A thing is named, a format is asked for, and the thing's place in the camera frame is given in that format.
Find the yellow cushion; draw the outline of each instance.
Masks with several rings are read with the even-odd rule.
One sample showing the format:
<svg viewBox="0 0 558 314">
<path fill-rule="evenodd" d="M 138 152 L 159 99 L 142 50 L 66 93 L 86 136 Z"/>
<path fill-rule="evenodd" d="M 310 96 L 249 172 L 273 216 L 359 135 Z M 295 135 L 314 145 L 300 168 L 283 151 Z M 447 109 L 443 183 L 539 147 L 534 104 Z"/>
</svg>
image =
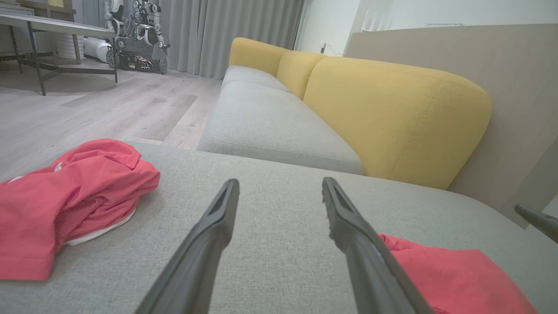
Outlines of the yellow cushion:
<svg viewBox="0 0 558 314">
<path fill-rule="evenodd" d="M 246 66 L 276 77 L 281 57 L 289 51 L 257 40 L 237 37 L 230 47 L 229 66 Z"/>
<path fill-rule="evenodd" d="M 310 73 L 312 73 L 316 63 L 325 57 L 325 55 L 305 51 L 289 51 L 283 55 L 281 62 L 279 62 L 277 79 L 292 94 L 303 99 Z"/>
<path fill-rule="evenodd" d="M 365 175 L 440 189 L 491 112 L 486 92 L 455 74 L 340 57 L 316 64 L 304 102 L 355 150 Z"/>
</svg>

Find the red cloth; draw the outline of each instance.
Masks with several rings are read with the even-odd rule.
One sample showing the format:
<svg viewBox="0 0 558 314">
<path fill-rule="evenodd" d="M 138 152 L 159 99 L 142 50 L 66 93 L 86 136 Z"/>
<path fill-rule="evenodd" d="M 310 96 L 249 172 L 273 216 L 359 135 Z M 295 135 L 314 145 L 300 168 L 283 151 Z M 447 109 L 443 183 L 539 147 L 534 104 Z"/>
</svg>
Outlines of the red cloth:
<svg viewBox="0 0 558 314">
<path fill-rule="evenodd" d="M 68 240 L 130 215 L 159 183 L 159 171 L 140 157 L 123 142 L 95 140 L 0 183 L 0 279 L 46 280 Z"/>
<path fill-rule="evenodd" d="M 452 251 L 380 235 L 438 314 L 534 314 L 506 273 L 479 250 Z"/>
</svg>

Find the gray sofa seat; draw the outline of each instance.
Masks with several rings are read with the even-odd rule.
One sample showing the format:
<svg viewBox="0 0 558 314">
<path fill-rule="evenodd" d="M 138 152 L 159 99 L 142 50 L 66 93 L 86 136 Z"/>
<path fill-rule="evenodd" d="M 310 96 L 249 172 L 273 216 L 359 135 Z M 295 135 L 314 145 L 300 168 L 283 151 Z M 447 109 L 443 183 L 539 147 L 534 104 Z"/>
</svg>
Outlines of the gray sofa seat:
<svg viewBox="0 0 558 314">
<path fill-rule="evenodd" d="M 57 254 L 45 282 L 0 282 L 0 313 L 133 313 L 229 178 L 240 197 L 210 313 L 356 313 L 345 256 L 328 237 L 323 177 L 335 178 L 378 232 L 479 249 L 540 314 L 556 312 L 558 244 L 469 197 L 295 165 L 133 144 L 161 172 L 126 224 Z"/>
<path fill-rule="evenodd" d="M 221 90 L 198 150 L 363 174 L 357 153 L 304 102 L 246 82 Z"/>
<path fill-rule="evenodd" d="M 237 81 L 267 86 L 278 89 L 279 91 L 290 93 L 289 89 L 271 74 L 258 69 L 247 68 L 246 66 L 240 65 L 229 66 L 229 68 L 225 72 L 225 77 L 223 78 L 223 85 L 221 85 L 221 89 L 227 86 L 230 82 Z"/>
</svg>

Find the humanoid robot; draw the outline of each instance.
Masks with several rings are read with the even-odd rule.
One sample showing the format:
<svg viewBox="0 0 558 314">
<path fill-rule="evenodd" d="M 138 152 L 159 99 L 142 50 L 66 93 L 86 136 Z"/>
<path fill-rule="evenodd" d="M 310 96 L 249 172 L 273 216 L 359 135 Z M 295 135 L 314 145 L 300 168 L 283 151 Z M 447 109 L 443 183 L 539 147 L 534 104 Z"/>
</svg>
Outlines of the humanoid robot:
<svg viewBox="0 0 558 314">
<path fill-rule="evenodd" d="M 165 43 L 161 32 L 161 7 L 159 0 L 138 0 L 127 25 L 124 23 L 123 0 L 104 0 L 105 26 L 116 33 L 111 39 L 112 50 L 107 52 L 107 63 L 111 68 L 145 70 L 165 74 L 167 59 L 153 58 L 153 47 L 159 46 L 167 54 L 171 46 Z"/>
</svg>

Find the gray curtain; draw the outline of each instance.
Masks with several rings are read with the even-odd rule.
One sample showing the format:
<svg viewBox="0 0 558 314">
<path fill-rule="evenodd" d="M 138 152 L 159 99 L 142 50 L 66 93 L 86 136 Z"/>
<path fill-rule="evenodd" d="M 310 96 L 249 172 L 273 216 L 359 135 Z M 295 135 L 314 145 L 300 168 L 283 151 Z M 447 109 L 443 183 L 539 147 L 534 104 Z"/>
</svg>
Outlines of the gray curtain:
<svg viewBox="0 0 558 314">
<path fill-rule="evenodd" d="M 292 49 L 302 3 L 303 0 L 161 1 L 162 27 L 168 31 L 172 45 L 169 68 L 223 79 L 230 45 L 236 37 Z"/>
</svg>

